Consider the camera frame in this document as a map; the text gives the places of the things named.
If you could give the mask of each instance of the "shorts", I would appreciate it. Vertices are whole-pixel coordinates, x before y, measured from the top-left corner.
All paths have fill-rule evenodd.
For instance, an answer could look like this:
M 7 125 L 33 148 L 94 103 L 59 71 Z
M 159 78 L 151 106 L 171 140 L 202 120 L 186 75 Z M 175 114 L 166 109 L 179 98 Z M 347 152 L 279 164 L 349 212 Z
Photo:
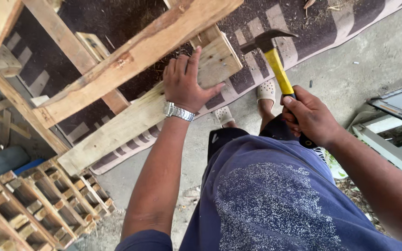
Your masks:
M 221 128 L 215 131 L 211 131 L 209 134 L 209 147 L 207 150 L 207 161 L 218 151 L 223 145 L 226 145 L 233 139 L 241 136 L 249 135 L 249 133 L 240 128 Z M 282 118 L 282 114 L 272 119 L 265 128 L 260 132 L 259 136 L 269 137 L 276 140 L 296 140 L 299 138 L 291 133 L 285 120 Z

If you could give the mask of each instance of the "claw hammer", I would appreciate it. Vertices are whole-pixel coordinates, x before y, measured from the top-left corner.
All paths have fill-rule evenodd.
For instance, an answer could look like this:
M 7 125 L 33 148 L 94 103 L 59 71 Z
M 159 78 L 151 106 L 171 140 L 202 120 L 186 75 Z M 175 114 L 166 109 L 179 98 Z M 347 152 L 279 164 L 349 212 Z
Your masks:
M 256 36 L 253 41 L 241 45 L 240 49 L 243 54 L 247 54 L 254 49 L 260 48 L 265 54 L 266 60 L 276 75 L 276 79 L 279 83 L 280 89 L 282 90 L 283 96 L 291 96 L 297 100 L 293 87 L 291 86 L 291 83 L 289 82 L 288 77 L 283 70 L 283 65 L 279 58 L 277 49 L 272 43 L 272 39 L 274 37 L 298 37 L 298 35 L 280 29 L 271 29 Z M 300 134 L 299 143 L 305 148 L 309 149 L 317 147 L 317 145 L 307 138 L 303 132 Z

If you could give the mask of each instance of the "hammer head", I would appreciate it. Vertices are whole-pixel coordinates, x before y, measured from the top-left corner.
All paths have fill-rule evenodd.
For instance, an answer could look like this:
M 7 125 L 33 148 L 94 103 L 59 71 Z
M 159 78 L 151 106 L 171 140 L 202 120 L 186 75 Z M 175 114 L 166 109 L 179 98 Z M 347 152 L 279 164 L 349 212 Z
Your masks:
M 274 48 L 272 43 L 272 39 L 274 37 L 299 37 L 297 34 L 280 30 L 280 29 L 271 29 L 261 33 L 256 36 L 255 39 L 249 43 L 242 44 L 240 46 L 243 54 L 249 53 L 251 50 L 260 48 L 263 53 L 266 53 Z

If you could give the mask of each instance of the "silver metal watch band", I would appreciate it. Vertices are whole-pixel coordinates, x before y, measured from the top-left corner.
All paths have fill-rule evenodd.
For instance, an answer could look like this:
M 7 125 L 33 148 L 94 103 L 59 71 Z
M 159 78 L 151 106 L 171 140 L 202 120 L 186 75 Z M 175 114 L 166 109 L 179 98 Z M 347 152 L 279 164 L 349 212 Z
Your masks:
M 193 119 L 195 118 L 194 113 L 191 113 L 187 110 L 179 108 L 179 107 L 175 106 L 174 103 L 167 102 L 167 105 L 168 105 L 168 107 L 167 107 L 168 110 L 166 113 L 167 117 L 176 116 L 176 117 L 182 118 L 184 120 L 187 120 L 189 122 L 192 122 Z

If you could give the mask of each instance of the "wristwatch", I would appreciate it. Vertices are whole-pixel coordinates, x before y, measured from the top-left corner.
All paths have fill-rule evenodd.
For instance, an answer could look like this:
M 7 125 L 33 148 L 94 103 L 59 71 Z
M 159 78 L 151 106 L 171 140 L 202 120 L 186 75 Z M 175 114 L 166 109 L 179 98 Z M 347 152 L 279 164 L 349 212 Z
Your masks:
M 195 118 L 195 114 L 189 111 L 186 111 L 182 108 L 175 106 L 174 103 L 165 102 L 164 113 L 167 117 L 176 116 L 180 117 L 188 122 L 192 122 Z

